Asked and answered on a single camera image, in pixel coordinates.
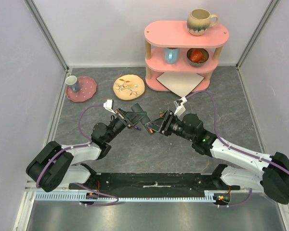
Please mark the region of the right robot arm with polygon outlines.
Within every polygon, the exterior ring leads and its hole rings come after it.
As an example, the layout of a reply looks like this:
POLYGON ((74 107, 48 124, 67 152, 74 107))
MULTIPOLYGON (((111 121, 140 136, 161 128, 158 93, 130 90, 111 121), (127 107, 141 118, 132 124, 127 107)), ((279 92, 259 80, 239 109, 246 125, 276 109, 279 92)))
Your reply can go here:
POLYGON ((218 138, 204 129, 196 114, 186 114, 179 119, 168 110, 162 117, 146 122, 149 131, 169 136, 175 134, 189 140, 192 148, 201 155, 207 155, 231 162, 240 167, 224 167, 221 173, 211 177, 215 189, 239 186, 263 191, 270 199, 280 204, 289 203, 289 159, 276 152, 274 155, 254 152, 218 138))

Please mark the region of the black remote control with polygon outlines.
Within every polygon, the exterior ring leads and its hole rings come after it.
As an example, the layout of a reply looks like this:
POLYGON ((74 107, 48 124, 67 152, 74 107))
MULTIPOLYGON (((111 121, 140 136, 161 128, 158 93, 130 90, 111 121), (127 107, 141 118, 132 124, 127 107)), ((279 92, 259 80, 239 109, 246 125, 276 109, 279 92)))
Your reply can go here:
POLYGON ((147 113, 142 109, 142 107, 139 105, 139 103, 135 103, 132 107, 131 110, 135 112, 138 116, 140 116, 140 122, 145 128, 145 130, 150 134, 153 135, 155 132, 149 128, 146 123, 150 122, 151 120, 147 116, 147 113))

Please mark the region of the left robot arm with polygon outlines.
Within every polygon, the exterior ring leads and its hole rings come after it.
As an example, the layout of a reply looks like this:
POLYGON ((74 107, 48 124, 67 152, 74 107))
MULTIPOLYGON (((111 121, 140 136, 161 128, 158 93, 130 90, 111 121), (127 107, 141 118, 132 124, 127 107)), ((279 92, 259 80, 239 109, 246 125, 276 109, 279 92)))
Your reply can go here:
POLYGON ((141 107, 134 105, 131 111, 117 109, 109 125, 97 123, 93 126, 88 143, 60 145, 56 141, 47 143, 26 168, 37 188, 51 192, 62 182, 79 182, 85 189, 96 184, 94 171, 83 164, 87 160, 100 160, 111 149, 109 144, 125 128, 133 128, 139 122, 145 125, 150 121, 141 107))

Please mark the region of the green and red batteries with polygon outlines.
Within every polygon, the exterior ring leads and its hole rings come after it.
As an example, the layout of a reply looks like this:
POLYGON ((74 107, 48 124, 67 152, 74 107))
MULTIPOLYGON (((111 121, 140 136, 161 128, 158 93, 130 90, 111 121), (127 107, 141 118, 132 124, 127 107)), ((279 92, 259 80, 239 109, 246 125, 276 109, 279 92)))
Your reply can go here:
POLYGON ((159 115, 160 115, 160 116, 163 116, 165 113, 166 113, 165 110, 164 110, 164 111, 160 111, 160 112, 159 112, 159 115))

